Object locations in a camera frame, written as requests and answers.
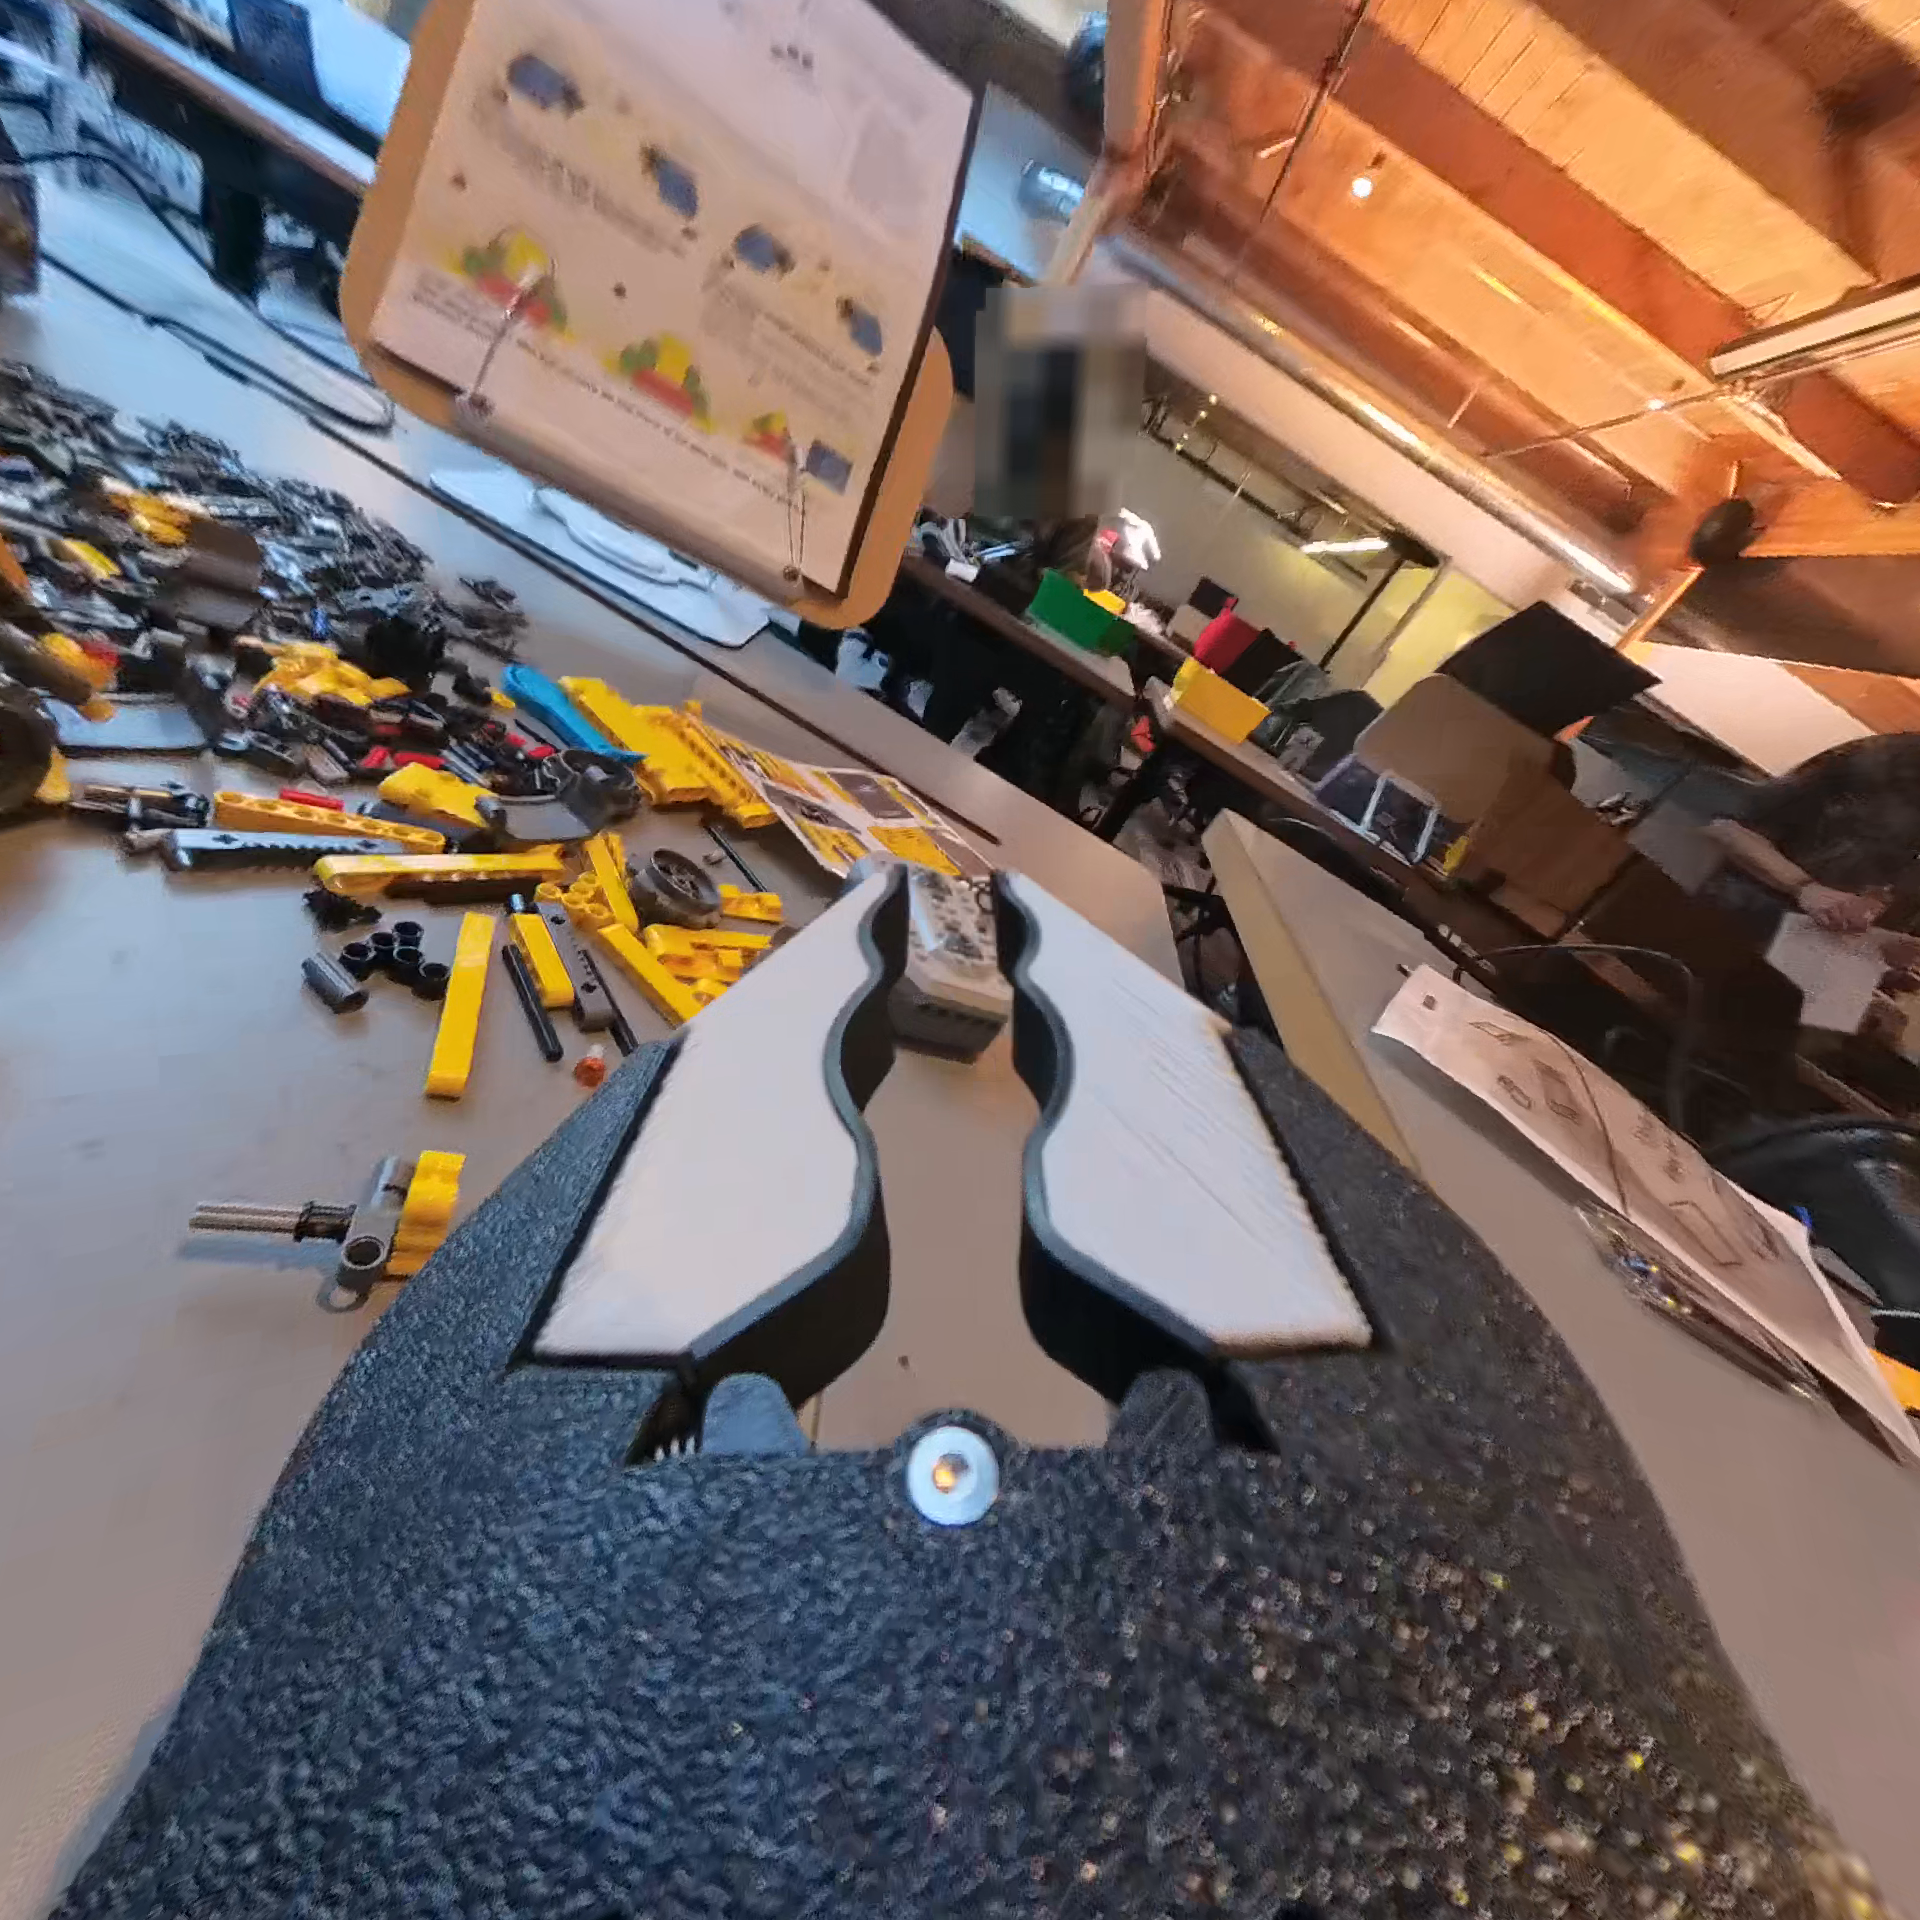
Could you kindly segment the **grey toothed rack brick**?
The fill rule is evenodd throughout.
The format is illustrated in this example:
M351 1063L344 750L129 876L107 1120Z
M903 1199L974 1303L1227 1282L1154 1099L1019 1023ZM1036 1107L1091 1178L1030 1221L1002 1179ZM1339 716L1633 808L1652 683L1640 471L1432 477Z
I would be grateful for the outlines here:
M234 832L219 827L170 830L159 858L171 874L311 871L324 838L299 832Z

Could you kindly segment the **pile of dark grey bricks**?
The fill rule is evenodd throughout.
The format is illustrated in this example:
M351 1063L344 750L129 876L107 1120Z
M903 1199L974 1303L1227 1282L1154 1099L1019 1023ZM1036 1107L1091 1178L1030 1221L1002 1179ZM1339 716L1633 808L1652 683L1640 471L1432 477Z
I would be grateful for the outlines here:
M425 550L347 494L255 469L210 434L16 359L3 370L3 455L6 542L51 636L120 655L153 632L318 645L361 667L370 616L432 591L449 637L436 676L452 655L518 653L527 620L503 583L447 591Z

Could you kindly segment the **small green bin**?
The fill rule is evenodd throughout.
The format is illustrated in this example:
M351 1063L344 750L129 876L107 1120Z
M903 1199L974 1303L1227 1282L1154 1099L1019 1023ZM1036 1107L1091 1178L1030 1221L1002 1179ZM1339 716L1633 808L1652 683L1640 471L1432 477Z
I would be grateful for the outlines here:
M1070 647L1107 659L1129 659L1136 631L1114 590L1088 590L1070 573L1046 566L1024 616Z

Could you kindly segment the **grey round turntable brick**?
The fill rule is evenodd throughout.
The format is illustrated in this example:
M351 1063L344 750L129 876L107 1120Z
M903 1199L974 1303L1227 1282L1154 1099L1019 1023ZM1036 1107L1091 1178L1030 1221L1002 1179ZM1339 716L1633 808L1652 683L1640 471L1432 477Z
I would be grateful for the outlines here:
M707 867L672 848L632 862L626 884L644 928L714 930L724 916L724 899Z

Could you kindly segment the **pile of yellow beam bricks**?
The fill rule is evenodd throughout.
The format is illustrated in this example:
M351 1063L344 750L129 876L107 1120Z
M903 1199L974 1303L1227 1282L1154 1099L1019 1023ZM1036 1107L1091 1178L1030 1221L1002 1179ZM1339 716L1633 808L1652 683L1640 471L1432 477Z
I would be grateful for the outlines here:
M217 789L208 826L234 832L322 837L304 871L308 910L336 928L370 923L334 959L342 1003L372 973L406 979L441 999L444 1014L425 1094L466 1093L478 1051L486 952L496 952L548 1063L566 1046L560 1021L633 1046L616 1000L626 986L679 1028L721 1000L786 935L775 884L748 876L734 848L754 832L784 832L734 752L763 748L710 716L700 698L635 701L600 676L548 676L618 744L642 754L641 808L580 843L498 848L478 803L495 771L558 752L512 718L498 676L451 675L431 687L372 679L318 647L242 640L232 679L208 695L227 723L222 750L278 756L308 778L273 792ZM700 860L721 887L714 930L641 925L626 868L672 848Z

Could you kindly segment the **cardboard box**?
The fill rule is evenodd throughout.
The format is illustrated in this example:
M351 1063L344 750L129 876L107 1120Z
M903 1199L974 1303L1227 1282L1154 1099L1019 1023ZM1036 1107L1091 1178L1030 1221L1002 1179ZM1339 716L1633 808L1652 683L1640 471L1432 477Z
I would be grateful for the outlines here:
M1586 916L1633 860L1618 827L1547 773L1519 767L1454 842L1443 874L1553 942Z

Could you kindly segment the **yellow plastic bin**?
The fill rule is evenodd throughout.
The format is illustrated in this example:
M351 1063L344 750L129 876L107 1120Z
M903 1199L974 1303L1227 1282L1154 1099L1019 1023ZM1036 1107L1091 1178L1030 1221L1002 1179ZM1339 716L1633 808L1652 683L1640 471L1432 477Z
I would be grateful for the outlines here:
M1195 659L1177 669L1169 701L1190 725L1232 744L1247 743L1272 718L1255 695L1240 690Z

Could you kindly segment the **grey brick battery hub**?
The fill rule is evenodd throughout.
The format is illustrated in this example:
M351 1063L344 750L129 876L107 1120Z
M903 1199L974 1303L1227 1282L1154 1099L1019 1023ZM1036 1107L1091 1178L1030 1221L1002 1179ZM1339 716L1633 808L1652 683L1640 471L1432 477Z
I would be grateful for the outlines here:
M903 868L905 959L889 995L896 1039L952 1063L974 1063L1014 1018L991 879Z

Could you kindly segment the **clear blue storage rack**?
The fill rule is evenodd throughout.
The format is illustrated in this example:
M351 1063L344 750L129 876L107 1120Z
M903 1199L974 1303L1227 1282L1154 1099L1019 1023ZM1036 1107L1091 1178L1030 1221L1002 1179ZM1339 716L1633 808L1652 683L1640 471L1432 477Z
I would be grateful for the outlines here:
M1313 789L1318 803L1366 842L1408 867L1446 851L1449 819L1438 800L1402 774L1380 773L1361 756L1338 762Z

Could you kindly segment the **printed paper sheet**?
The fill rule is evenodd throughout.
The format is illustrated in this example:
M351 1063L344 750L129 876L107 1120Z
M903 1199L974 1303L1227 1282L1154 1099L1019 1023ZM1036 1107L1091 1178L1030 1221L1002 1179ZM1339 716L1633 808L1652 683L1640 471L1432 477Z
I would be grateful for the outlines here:
M1633 1221L1747 1307L1897 1459L1915 1462L1915 1420L1794 1215L1718 1173L1659 1114L1572 1046L1432 966L1402 980L1374 1036L1447 1077L1586 1197Z

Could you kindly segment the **wooden board sign stand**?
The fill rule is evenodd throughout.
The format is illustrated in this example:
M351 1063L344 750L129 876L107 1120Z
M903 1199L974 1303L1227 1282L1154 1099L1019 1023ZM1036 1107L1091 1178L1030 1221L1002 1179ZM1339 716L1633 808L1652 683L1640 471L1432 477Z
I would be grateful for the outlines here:
M412 415L816 627L953 407L979 94L876 4L425 7L344 271Z

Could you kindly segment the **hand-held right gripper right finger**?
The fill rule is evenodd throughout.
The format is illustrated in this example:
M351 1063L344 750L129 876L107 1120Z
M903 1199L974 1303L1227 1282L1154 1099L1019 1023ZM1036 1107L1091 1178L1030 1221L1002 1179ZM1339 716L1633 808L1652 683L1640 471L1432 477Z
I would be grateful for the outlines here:
M1019 1293L1046 1355L1107 1404L1184 1374L1366 1354L1376 1327L1220 1014L1032 877L995 877L1023 1149Z

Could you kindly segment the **grey curved panel brick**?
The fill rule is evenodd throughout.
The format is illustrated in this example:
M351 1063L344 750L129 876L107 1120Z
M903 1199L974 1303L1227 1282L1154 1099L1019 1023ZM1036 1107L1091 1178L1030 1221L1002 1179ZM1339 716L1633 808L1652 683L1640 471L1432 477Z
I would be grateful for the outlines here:
M641 808L639 765L590 750L527 754L490 778L492 798L478 803L483 827L498 848L580 843Z

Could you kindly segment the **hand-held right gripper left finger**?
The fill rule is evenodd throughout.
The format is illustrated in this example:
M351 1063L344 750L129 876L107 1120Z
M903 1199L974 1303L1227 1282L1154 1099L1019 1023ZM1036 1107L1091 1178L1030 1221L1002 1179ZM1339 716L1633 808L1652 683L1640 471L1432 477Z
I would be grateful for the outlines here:
M891 1251L867 1109L896 1064L905 874L868 863L670 1045L530 1357L814 1402L876 1341Z

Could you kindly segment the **small yellow grey axle assembly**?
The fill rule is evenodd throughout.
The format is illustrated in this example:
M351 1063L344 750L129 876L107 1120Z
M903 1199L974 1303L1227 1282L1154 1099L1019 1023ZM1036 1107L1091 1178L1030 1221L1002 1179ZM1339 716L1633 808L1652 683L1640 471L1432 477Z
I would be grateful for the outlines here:
M428 1149L382 1158L351 1202L210 1202L185 1221L192 1234L324 1243L334 1251L318 1307L356 1312L378 1290L415 1278L444 1245L460 1204L465 1155Z

